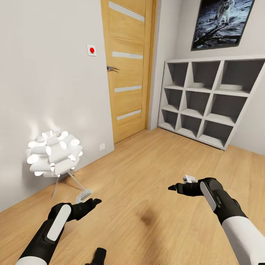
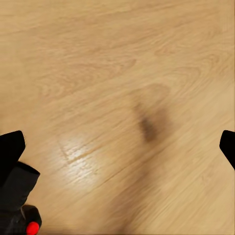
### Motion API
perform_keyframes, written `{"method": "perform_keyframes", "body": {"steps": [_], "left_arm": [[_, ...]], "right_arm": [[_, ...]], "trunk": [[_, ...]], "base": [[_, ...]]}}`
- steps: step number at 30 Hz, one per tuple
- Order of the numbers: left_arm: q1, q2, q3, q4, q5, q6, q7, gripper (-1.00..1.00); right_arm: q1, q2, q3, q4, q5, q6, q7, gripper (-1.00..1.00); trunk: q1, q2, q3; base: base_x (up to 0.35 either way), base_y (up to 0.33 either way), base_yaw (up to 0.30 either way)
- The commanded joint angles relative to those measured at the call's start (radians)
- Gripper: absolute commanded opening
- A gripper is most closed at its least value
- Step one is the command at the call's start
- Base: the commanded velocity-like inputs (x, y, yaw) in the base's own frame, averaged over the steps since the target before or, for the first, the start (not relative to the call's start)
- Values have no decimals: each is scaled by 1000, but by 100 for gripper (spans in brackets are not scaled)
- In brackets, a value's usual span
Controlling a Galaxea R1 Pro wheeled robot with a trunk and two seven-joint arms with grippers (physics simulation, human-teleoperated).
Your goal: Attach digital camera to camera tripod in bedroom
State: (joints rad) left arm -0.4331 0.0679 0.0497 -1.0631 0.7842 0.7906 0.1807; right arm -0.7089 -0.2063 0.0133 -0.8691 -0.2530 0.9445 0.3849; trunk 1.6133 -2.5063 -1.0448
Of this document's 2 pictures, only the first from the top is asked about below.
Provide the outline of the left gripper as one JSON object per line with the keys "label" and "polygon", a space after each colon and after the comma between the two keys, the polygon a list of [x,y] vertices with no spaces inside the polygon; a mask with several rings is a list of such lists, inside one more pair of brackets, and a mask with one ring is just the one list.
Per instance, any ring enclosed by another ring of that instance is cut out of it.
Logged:
{"label": "left gripper", "polygon": [[86,216],[91,210],[93,210],[96,207],[97,204],[99,204],[101,202],[102,202],[102,200],[100,200],[100,199],[96,198],[96,199],[92,200],[92,198],[90,198],[83,203],[77,204],[80,207],[80,214],[76,218],[76,220],[80,220],[81,218]]}

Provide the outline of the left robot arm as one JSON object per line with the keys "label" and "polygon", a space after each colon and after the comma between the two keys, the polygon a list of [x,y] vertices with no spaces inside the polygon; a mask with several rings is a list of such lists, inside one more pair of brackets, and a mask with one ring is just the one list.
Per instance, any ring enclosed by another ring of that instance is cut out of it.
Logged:
{"label": "left robot arm", "polygon": [[80,220],[102,202],[97,198],[84,201],[91,194],[92,190],[89,188],[76,197],[75,205],[59,203],[52,207],[48,219],[38,229],[15,265],[49,265],[65,223]]}

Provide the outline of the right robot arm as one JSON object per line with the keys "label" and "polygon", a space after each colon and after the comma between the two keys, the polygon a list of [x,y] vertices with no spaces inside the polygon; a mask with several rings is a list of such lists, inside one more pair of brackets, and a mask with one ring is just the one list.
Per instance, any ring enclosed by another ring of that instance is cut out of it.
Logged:
{"label": "right robot arm", "polygon": [[183,180],[184,183],[176,183],[168,189],[190,197],[205,196],[224,229],[239,265],[265,265],[265,237],[222,184],[211,177],[197,181],[195,177],[185,175]]}

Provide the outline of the digital camera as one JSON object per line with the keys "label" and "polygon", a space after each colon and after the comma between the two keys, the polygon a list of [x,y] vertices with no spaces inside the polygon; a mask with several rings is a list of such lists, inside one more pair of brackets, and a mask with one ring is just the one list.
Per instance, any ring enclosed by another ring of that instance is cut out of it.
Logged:
{"label": "digital camera", "polygon": [[106,252],[107,251],[104,248],[97,248],[92,263],[86,263],[85,265],[104,265]]}

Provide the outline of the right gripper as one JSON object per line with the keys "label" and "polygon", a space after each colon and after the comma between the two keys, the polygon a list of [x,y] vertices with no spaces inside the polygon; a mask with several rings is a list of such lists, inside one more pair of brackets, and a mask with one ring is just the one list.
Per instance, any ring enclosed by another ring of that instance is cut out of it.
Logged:
{"label": "right gripper", "polygon": [[176,183],[176,185],[172,185],[168,187],[169,190],[177,191],[178,194],[184,194],[187,196],[196,197],[196,195],[192,191],[192,183]]}

